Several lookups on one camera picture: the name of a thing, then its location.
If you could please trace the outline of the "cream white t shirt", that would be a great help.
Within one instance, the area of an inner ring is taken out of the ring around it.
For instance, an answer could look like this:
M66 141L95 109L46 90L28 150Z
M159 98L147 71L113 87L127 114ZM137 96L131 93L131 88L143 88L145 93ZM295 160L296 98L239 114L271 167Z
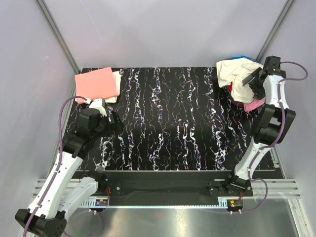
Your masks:
M249 85L242 85L242 81L263 65L247 58L222 60L216 63L217 79L220 88L232 84L231 96L234 101L251 103L254 93Z

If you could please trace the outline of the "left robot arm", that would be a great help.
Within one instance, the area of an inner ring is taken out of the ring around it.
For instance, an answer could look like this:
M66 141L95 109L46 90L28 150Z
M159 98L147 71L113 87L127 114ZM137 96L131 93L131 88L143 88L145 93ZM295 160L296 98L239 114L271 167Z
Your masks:
M65 190L81 166L96 140L119 134L123 129L117 112L111 112L112 121L99 109L83 109L74 129L62 139L54 168L42 189L26 209L18 209L15 220L23 227L23 235L33 233L40 237L60 237L67 221L91 195L108 191L106 175L100 171L88 172L68 193Z

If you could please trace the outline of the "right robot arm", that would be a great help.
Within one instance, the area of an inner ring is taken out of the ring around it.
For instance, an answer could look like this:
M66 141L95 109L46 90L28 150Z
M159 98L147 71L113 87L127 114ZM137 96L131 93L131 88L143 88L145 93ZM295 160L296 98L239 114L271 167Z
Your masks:
M245 154L223 182L223 190L230 196L251 190L256 167L272 147L283 141L295 119L295 111L286 102L286 72L280 65L280 57L268 56L263 68L257 68L242 81L265 103L251 128L251 142Z

